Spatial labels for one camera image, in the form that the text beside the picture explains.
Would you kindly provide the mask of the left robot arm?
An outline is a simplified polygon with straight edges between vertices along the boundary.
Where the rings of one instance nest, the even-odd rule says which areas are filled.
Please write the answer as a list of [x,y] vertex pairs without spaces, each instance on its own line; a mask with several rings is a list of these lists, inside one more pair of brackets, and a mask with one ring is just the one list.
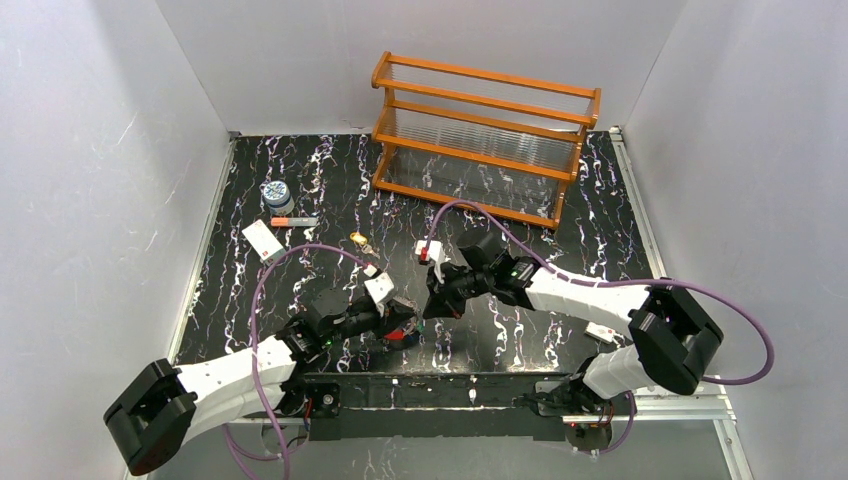
[[416,332],[405,299],[354,301],[327,289],[256,349],[195,364],[159,359],[146,365],[107,408],[103,421],[130,474],[148,474],[189,440],[238,418],[278,407],[285,383],[337,341],[371,332],[401,347]]

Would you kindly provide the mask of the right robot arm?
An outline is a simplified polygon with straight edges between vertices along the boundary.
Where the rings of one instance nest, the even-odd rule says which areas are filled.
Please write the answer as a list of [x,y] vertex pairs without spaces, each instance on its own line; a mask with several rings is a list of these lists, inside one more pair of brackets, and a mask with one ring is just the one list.
[[568,400],[598,402],[653,386],[691,395],[724,339],[681,287],[603,288],[597,279],[546,268],[530,255],[511,255],[486,229],[463,233],[458,247],[462,265],[449,263],[437,241],[415,245],[420,264],[428,268],[424,318],[459,318],[467,300],[491,295],[506,305],[607,326],[630,340],[624,348],[585,360],[557,390]]

